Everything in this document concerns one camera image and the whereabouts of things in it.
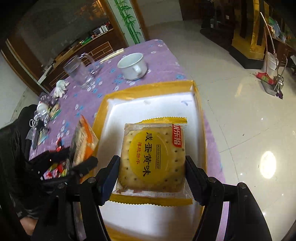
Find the left hand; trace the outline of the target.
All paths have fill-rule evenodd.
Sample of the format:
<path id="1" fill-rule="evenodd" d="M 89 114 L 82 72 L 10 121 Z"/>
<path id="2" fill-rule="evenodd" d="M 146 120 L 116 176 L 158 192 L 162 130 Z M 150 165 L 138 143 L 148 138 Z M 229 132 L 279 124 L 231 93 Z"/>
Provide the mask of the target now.
<path id="1" fill-rule="evenodd" d="M 31 218 L 31 217 L 24 217 L 20 219 L 21 225 L 24 228 L 27 235 L 32 236 L 35 226 L 37 224 L 37 219 Z"/>

